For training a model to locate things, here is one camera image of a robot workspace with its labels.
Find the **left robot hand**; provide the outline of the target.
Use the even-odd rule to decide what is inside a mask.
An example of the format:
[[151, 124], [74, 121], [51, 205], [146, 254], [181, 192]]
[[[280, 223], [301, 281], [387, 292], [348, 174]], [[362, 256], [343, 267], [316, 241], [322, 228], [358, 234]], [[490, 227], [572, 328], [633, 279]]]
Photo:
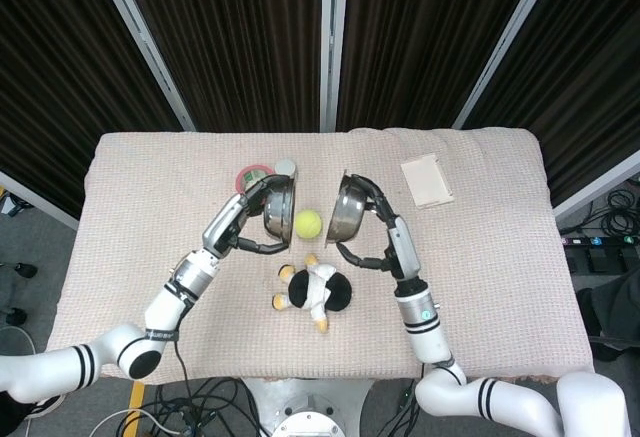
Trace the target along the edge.
[[[286, 175], [267, 175], [227, 201], [203, 232], [203, 248], [219, 259], [232, 249], [261, 255], [283, 252], [291, 244], [294, 208], [294, 180]], [[258, 216], [262, 216], [265, 231], [276, 243], [261, 244], [241, 236], [246, 222]]]

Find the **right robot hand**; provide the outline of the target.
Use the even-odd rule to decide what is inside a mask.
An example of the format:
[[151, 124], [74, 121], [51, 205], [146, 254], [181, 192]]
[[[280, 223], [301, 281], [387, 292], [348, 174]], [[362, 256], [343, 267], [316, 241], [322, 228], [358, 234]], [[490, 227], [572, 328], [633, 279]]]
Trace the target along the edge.
[[[383, 258], [356, 256], [345, 245], [357, 236], [366, 212], [374, 213], [386, 227], [388, 246]], [[342, 177], [325, 244], [335, 244], [350, 264], [390, 272], [398, 281], [416, 278], [421, 269], [405, 220], [394, 212], [377, 184], [358, 174]]]

